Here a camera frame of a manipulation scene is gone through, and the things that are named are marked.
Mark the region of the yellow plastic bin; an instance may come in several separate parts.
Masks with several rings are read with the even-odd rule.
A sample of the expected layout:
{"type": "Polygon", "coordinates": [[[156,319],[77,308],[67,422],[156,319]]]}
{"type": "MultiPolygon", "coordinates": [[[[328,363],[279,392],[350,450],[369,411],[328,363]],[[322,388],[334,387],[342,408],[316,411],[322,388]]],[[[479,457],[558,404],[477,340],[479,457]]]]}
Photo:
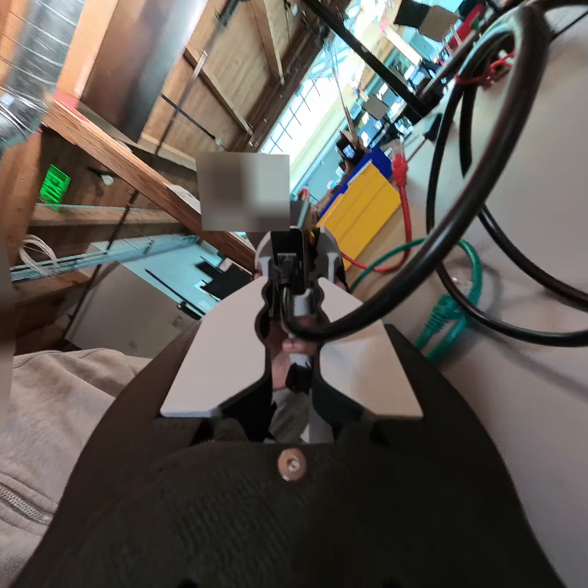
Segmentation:
{"type": "Polygon", "coordinates": [[[359,255],[398,210],[401,210],[408,242],[412,239],[412,225],[406,189],[396,190],[379,169],[368,162],[349,180],[347,189],[335,197],[317,225],[325,227],[336,240],[345,270],[353,266],[366,269],[359,263],[359,255]]]}

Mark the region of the green exit sign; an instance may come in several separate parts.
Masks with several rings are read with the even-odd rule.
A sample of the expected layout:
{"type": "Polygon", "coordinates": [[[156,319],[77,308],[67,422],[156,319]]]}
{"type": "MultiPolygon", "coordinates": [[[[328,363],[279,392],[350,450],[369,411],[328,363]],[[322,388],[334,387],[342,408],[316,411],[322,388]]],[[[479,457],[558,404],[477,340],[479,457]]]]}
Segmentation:
{"type": "Polygon", "coordinates": [[[70,187],[70,177],[60,168],[51,164],[40,186],[40,202],[57,211],[70,187]]]}

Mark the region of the blue plastic bin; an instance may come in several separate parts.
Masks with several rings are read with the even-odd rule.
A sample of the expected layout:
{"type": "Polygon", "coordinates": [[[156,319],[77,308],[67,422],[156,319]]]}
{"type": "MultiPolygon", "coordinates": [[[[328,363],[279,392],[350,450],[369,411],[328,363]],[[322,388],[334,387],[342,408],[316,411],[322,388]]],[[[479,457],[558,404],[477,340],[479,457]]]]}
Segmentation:
{"type": "Polygon", "coordinates": [[[367,164],[372,164],[380,172],[385,179],[390,180],[392,177],[392,162],[382,152],[379,147],[375,147],[358,161],[355,166],[350,167],[333,187],[329,188],[325,195],[315,205],[318,219],[322,218],[334,200],[347,191],[349,181],[351,181],[358,173],[360,173],[367,164]]]}

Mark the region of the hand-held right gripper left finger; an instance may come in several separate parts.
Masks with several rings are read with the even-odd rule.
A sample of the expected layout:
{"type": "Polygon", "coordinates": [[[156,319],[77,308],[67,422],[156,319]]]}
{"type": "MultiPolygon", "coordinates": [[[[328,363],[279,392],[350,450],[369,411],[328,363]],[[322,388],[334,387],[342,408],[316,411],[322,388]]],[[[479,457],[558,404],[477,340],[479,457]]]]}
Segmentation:
{"type": "Polygon", "coordinates": [[[221,417],[238,404],[270,406],[271,359],[261,332],[267,277],[221,300],[200,326],[160,407],[164,417],[221,417]]]}

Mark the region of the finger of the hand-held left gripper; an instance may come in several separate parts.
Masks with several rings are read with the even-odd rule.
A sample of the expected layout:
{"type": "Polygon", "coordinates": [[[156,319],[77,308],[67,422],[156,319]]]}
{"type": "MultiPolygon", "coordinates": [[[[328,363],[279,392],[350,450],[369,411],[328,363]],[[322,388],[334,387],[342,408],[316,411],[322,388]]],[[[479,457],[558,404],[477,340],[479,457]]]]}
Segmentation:
{"type": "Polygon", "coordinates": [[[276,279],[271,236],[272,232],[267,232],[256,248],[254,258],[254,279],[259,277],[266,277],[270,281],[276,279]]]}
{"type": "Polygon", "coordinates": [[[316,230],[316,277],[336,283],[337,273],[343,268],[342,255],[336,239],[327,228],[316,230]]]}

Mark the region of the black network adapter box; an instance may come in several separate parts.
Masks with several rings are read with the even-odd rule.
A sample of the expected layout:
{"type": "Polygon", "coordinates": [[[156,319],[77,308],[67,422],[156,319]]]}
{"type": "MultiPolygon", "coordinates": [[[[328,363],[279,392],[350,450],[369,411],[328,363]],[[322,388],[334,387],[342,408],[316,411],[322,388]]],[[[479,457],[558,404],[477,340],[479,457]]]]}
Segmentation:
{"type": "Polygon", "coordinates": [[[288,288],[296,296],[303,295],[307,289],[307,250],[304,231],[297,227],[289,231],[271,231],[270,244],[278,287],[288,288]]]}

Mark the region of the red twist tie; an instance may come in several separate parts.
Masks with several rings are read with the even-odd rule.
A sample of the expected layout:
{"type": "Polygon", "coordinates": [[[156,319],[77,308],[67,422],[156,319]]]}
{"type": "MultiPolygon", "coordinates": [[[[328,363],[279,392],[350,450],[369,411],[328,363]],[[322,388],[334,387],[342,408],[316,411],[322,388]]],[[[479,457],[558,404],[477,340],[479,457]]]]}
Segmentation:
{"type": "Polygon", "coordinates": [[[507,74],[513,65],[515,51],[510,53],[500,52],[500,58],[489,64],[479,75],[474,77],[463,77],[456,75],[454,81],[460,86],[488,86],[507,74]]]}

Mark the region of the person's left hand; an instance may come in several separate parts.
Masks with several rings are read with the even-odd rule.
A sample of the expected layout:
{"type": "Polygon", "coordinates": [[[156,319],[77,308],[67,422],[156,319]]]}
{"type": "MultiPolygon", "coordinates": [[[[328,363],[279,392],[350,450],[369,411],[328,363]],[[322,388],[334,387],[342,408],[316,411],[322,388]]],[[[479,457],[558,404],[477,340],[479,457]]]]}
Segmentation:
{"type": "Polygon", "coordinates": [[[291,355],[298,353],[298,340],[290,337],[290,333],[283,328],[278,319],[270,320],[270,330],[266,338],[266,345],[270,356],[275,359],[280,354],[291,355]]]}

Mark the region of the wooden ceiling beam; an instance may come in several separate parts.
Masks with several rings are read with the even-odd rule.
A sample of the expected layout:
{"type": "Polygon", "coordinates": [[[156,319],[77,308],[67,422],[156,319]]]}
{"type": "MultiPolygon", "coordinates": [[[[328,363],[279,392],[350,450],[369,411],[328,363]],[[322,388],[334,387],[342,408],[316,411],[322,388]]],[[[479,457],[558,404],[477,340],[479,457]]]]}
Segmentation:
{"type": "Polygon", "coordinates": [[[205,231],[200,203],[174,192],[167,180],[76,110],[54,100],[44,124],[77,146],[242,268],[253,272],[255,252],[232,232],[205,231]]]}

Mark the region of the silver air duct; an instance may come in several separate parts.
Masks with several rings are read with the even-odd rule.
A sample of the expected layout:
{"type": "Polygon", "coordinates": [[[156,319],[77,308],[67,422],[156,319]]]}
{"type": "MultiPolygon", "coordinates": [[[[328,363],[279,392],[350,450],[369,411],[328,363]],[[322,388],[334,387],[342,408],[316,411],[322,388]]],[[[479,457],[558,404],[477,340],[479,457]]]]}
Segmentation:
{"type": "Polygon", "coordinates": [[[23,1],[1,40],[1,155],[48,114],[85,1],[23,1]]]}

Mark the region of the black steel column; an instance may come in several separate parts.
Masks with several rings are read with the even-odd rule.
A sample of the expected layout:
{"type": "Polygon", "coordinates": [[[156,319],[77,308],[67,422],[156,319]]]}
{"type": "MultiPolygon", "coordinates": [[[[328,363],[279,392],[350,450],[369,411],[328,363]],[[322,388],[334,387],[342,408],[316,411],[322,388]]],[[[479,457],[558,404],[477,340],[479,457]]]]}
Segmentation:
{"type": "Polygon", "coordinates": [[[368,50],[361,41],[359,41],[348,29],[344,23],[335,14],[320,1],[303,1],[315,15],[333,31],[345,44],[370,67],[386,85],[402,100],[405,101],[409,113],[407,117],[412,122],[418,122],[423,119],[428,111],[422,101],[408,90],[405,82],[388,69],[379,59],[368,50]]]}

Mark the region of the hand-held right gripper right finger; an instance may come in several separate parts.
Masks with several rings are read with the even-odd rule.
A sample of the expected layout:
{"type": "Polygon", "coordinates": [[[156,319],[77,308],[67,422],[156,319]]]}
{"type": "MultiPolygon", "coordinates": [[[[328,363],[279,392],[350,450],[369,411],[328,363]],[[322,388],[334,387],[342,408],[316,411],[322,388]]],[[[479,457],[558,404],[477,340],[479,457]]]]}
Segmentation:
{"type": "Polygon", "coordinates": [[[423,410],[381,319],[325,343],[318,373],[327,386],[376,419],[421,419],[423,410]]]}

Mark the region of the person's left forearm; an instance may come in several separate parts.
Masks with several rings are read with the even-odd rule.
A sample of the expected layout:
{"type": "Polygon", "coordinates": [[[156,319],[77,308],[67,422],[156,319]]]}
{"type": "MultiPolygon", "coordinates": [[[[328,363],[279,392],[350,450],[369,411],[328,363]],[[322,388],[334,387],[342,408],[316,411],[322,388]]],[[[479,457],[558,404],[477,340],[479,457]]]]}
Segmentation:
{"type": "Polygon", "coordinates": [[[273,403],[276,410],[270,423],[270,434],[278,443],[301,442],[309,422],[309,396],[283,388],[273,393],[273,403]]]}

